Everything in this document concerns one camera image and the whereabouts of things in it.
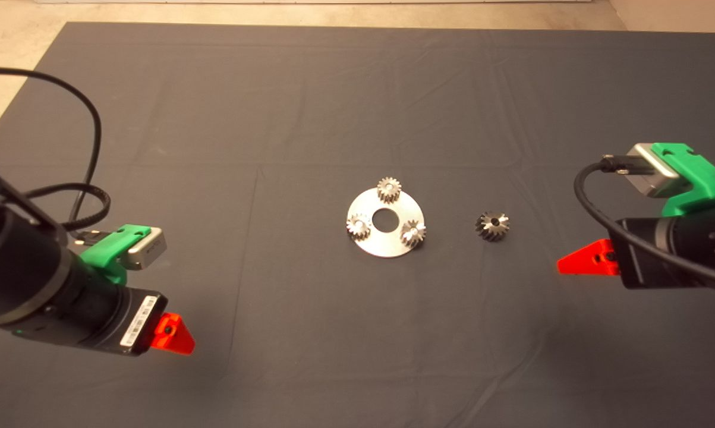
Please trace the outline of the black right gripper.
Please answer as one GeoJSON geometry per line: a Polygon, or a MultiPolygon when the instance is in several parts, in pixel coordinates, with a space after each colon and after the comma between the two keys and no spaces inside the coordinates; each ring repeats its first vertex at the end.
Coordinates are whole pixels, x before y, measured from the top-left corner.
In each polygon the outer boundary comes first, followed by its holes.
{"type": "Polygon", "coordinates": [[[626,289],[715,289],[715,214],[625,218],[621,232],[556,262],[562,275],[620,275],[626,289]]]}

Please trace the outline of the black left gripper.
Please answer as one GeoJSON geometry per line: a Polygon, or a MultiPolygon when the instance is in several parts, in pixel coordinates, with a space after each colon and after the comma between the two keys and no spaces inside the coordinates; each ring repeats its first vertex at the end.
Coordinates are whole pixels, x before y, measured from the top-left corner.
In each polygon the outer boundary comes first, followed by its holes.
{"type": "Polygon", "coordinates": [[[122,289],[113,319],[87,347],[94,351],[137,357],[150,348],[191,355],[196,342],[180,314],[165,313],[169,299],[161,292],[122,289]]]}

